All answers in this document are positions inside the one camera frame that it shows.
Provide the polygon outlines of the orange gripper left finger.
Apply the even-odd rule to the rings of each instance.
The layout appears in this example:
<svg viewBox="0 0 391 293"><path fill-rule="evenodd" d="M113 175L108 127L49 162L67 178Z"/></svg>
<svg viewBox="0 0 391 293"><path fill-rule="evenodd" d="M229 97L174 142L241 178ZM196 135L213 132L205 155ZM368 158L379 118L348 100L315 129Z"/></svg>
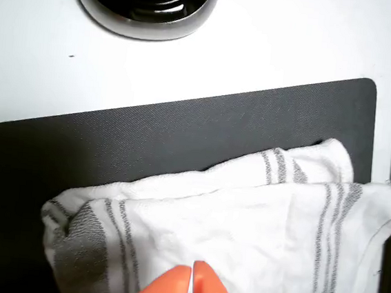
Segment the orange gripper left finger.
<svg viewBox="0 0 391 293"><path fill-rule="evenodd" d="M188 293L191 267L178 265L153 280L140 293Z"/></svg>

